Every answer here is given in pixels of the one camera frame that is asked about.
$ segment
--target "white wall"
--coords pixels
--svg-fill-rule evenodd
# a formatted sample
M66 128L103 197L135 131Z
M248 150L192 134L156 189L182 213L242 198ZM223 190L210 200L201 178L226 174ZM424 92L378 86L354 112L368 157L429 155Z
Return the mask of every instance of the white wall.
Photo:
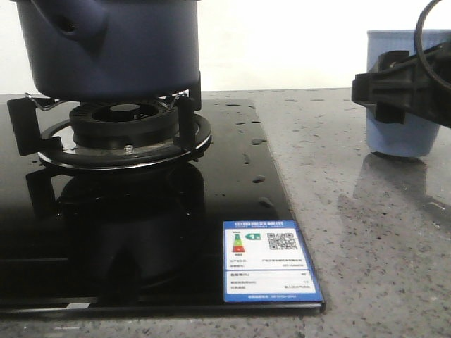
M429 0L202 0L203 90L349 87L366 31L413 29ZM451 28L451 1L427 28ZM35 92L15 4L0 1L0 93Z

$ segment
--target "speckled gray countertop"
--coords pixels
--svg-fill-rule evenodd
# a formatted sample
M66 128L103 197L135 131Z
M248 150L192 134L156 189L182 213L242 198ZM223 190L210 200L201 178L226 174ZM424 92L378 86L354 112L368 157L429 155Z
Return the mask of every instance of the speckled gray countertop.
M422 161L369 153L349 89L251 99L328 301L312 317L3 321L0 337L451 337L451 131Z

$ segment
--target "energy label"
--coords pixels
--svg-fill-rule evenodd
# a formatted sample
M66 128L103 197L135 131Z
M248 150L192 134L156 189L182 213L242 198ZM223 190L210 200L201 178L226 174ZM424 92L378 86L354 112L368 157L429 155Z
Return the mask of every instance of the energy label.
M224 301L322 301L293 220L224 222Z

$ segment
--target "qr code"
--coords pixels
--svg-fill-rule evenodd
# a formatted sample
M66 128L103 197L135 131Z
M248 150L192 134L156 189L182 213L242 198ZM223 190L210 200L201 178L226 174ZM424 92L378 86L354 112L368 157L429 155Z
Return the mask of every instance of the qr code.
M291 232L285 234L268 234L269 249L271 250L296 250L295 236Z

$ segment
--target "blue cup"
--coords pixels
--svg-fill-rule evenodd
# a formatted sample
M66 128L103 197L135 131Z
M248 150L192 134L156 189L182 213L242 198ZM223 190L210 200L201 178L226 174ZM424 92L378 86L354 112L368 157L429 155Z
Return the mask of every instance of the blue cup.
M450 30L425 30L423 48L427 49L451 38ZM387 51L415 53L413 30L368 31L367 68L370 70L378 57ZM404 124L381 123L366 110L366 143L371 151L402 157L420 157L431 152L440 125L406 113Z

